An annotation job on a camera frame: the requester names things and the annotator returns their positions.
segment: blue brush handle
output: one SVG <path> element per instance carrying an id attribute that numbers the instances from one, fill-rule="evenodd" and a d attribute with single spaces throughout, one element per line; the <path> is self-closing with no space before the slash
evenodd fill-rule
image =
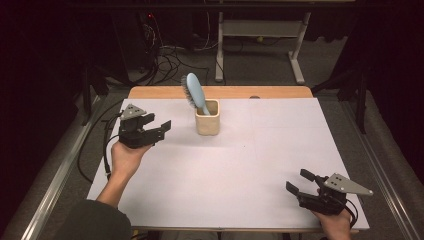
<path id="1" fill-rule="evenodd" d="M 211 115 L 211 114 L 209 113 L 208 108 L 206 107 L 206 104 L 203 106 L 202 110 L 203 110 L 203 114 L 205 114 L 205 115 Z"/>
<path id="2" fill-rule="evenodd" d="M 199 79 L 193 73 L 187 75 L 187 88 L 196 107 L 201 108 L 204 115 L 211 115 L 206 107 L 205 94 L 203 93 L 202 86 L 199 83 Z"/>

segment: hand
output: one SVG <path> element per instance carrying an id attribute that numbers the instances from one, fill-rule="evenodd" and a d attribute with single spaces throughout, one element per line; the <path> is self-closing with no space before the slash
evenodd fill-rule
<path id="1" fill-rule="evenodd" d="M 132 149 L 121 142 L 112 146 L 112 176 L 129 180 L 140 166 L 141 159 L 152 145 Z"/>
<path id="2" fill-rule="evenodd" d="M 322 229 L 329 240 L 350 238 L 350 213 L 343 209 L 339 215 L 324 215 L 311 211 L 321 222 Z"/>
<path id="3" fill-rule="evenodd" d="M 112 146 L 112 174 L 105 188 L 97 197 L 97 201 L 118 207 L 124 189 L 137 172 L 141 159 L 152 145 L 132 149 L 121 142 Z"/>

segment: sleeve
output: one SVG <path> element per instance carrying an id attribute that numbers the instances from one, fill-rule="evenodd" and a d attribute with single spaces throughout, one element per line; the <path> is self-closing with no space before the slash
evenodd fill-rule
<path id="1" fill-rule="evenodd" d="M 125 240 L 131 238 L 128 217 L 107 204 L 84 200 L 75 205 L 55 240 Z"/>

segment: white board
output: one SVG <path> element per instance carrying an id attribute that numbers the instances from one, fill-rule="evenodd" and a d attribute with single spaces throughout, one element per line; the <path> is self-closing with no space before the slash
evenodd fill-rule
<path id="1" fill-rule="evenodd" d="M 133 226 L 317 229 L 318 220 L 299 207 L 286 181 L 316 195 L 318 186 L 301 177 L 300 169 L 349 178 L 317 99 L 220 99 L 216 136 L 196 133 L 194 109 L 185 99 L 126 99 L 122 109 L 129 103 L 155 113 L 145 129 L 172 121 L 119 204 Z M 88 199 L 96 199 L 105 184 L 102 161 Z M 354 229 L 368 229 L 358 198 L 348 199 L 359 211 Z"/>

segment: brush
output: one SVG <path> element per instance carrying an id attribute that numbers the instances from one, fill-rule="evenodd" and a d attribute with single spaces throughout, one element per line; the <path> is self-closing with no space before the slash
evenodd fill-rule
<path id="1" fill-rule="evenodd" d="M 187 76 L 183 76 L 181 78 L 181 86 L 193 107 L 202 109 L 204 115 L 211 115 L 206 107 L 205 94 L 196 75 L 189 73 Z"/>

